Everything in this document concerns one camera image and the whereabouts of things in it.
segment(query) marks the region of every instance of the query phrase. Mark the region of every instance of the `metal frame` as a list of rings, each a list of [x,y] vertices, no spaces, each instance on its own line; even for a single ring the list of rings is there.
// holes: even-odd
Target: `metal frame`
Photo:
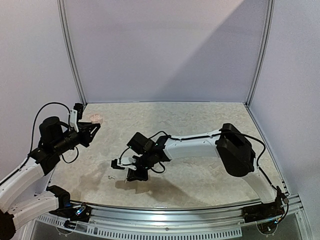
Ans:
[[[292,195],[289,201],[288,214],[296,214],[303,239],[312,240],[299,196]],[[88,203],[93,207],[90,222],[78,222],[73,232],[115,240],[231,239],[241,237],[241,227],[256,224],[244,222],[242,208],[259,203],[248,201],[238,205],[187,210],[127,209]],[[70,231],[63,227],[65,220],[46,213],[36,221]]]
[[[66,53],[69,58],[70,68],[72,71],[75,87],[79,94],[80,101],[82,102],[83,105],[86,106],[88,102],[86,100],[85,91],[80,80],[80,75],[79,75],[78,68],[76,65],[76,60],[75,60],[75,54],[74,54],[74,50],[73,50],[71,39],[70,39],[65,1],[57,0],[57,6],[59,10],[59,16],[61,21],[61,28],[62,28],[62,34],[64,38],[64,43],[65,43]]]
[[[251,87],[250,87],[250,90],[249,90],[249,93],[248,93],[248,96],[247,96],[246,102],[245,102],[245,105],[248,107],[251,105],[252,100],[254,98],[258,79],[259,79],[262,65],[264,62],[264,58],[266,55],[266,49],[267,49],[267,44],[268,44],[268,39],[269,39],[269,34],[270,34],[270,29],[271,29],[271,22],[272,22],[272,16],[273,16],[273,12],[274,12],[274,6],[275,6],[275,0],[269,0],[267,12],[266,12],[266,17],[265,17],[265,22],[264,22],[264,31],[262,34],[262,40],[261,40],[261,45],[260,45],[260,50],[259,50],[258,61],[255,66],[252,84],[251,84]]]
[[[32,221],[29,221],[23,228],[20,228],[21,234],[19,236],[19,239],[22,240],[30,240],[32,236],[32,232],[34,230],[36,220],[34,219]]]

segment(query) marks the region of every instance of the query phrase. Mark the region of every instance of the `enclosure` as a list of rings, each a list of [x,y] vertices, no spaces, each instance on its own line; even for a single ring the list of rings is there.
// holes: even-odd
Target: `enclosure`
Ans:
[[[70,230],[46,213],[14,237],[265,239],[257,225],[270,219],[245,222],[242,212],[261,196],[219,155],[173,159],[161,174],[157,164],[148,181],[127,181],[127,170],[111,167],[136,132],[193,136],[231,123],[263,141],[259,166],[289,199],[267,237],[320,239],[319,10],[319,2],[298,0],[3,3],[0,179],[28,154],[45,103],[82,103],[84,122],[103,117],[75,162],[60,161],[18,199],[57,185],[73,203],[93,207],[90,222]],[[65,109],[48,106],[34,142],[49,116],[68,122]],[[257,157],[263,144],[248,140]]]

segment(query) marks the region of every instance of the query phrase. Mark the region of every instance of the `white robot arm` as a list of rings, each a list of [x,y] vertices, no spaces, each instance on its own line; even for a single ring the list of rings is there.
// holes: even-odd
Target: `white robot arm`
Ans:
[[[184,157],[217,157],[228,174],[245,180],[262,202],[260,209],[243,210],[247,221],[275,217],[283,212],[282,200],[287,204],[288,199],[258,166],[256,153],[247,139],[256,138],[239,132],[230,123],[225,123],[219,130],[196,135],[171,136],[161,132],[164,135],[155,142],[137,132],[128,142],[127,149],[132,149],[139,156],[120,157],[111,162],[111,167],[128,168],[127,181],[147,181],[148,170],[153,170],[157,163]]]
[[[83,110],[83,105],[79,105],[75,105],[78,110],[71,109],[69,124],[61,122],[57,116],[45,119],[39,126],[41,138],[38,147],[0,182],[0,240],[11,239],[25,223],[50,211],[77,221],[89,220],[90,214],[87,213],[91,212],[91,208],[81,206],[81,212],[85,215],[76,214],[79,209],[70,203],[70,194],[55,185],[31,199],[13,204],[27,187],[54,169],[63,153],[79,144],[88,147],[92,142],[100,124],[78,122]]]

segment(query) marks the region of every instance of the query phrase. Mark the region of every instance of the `floor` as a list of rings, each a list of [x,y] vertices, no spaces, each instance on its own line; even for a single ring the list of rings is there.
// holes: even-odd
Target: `floor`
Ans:
[[[258,198],[244,180],[227,174],[219,158],[188,157],[165,162],[166,171],[162,174],[149,171],[147,182],[126,182],[127,171],[110,166],[136,132],[151,136],[164,130],[170,135],[191,135],[232,123],[242,133],[261,139],[242,103],[88,104],[82,121],[88,121],[96,113],[103,116],[103,124],[90,147],[80,146],[78,159],[72,164],[61,161],[52,176],[50,185],[67,190],[71,199],[109,206],[195,208]],[[260,153],[262,146],[251,142],[254,151]],[[124,156],[133,154],[129,150]],[[75,155],[69,151],[64,157],[70,161]],[[282,186],[269,153],[264,153],[259,164],[274,185]]]

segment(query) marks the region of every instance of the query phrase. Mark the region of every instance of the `gray wall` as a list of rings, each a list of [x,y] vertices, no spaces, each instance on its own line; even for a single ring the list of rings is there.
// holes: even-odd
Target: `gray wall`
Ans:
[[[68,0],[87,100],[245,102],[268,0]]]
[[[320,239],[320,1],[276,0],[251,110]]]
[[[27,156],[35,115],[47,102],[72,107],[79,96],[62,36],[57,2],[4,1],[0,8],[0,179]],[[49,106],[38,124],[49,116],[67,120],[61,106]],[[39,141],[38,124],[35,135]],[[21,198],[42,191],[31,186]]]

